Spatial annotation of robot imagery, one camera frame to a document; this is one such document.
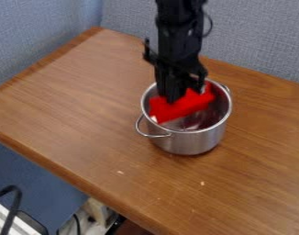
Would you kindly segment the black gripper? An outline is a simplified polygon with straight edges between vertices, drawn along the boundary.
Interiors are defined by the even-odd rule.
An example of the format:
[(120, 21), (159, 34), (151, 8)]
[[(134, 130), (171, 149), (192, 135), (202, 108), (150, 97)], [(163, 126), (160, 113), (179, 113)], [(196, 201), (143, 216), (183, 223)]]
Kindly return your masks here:
[(198, 94), (204, 87), (207, 69), (199, 61), (202, 33), (194, 27), (158, 29), (158, 50), (144, 40), (143, 59), (155, 66), (158, 93), (176, 102), (191, 88)]

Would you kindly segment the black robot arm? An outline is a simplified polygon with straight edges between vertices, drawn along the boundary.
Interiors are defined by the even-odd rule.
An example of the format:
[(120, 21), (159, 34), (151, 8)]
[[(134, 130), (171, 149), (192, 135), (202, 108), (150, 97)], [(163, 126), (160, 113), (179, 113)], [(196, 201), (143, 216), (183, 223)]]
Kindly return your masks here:
[(208, 71), (199, 60), (204, 20), (212, 18), (203, 10), (207, 0), (156, 0), (158, 51), (144, 40), (143, 59), (155, 67), (158, 93), (175, 103), (192, 89), (198, 94), (204, 87)]

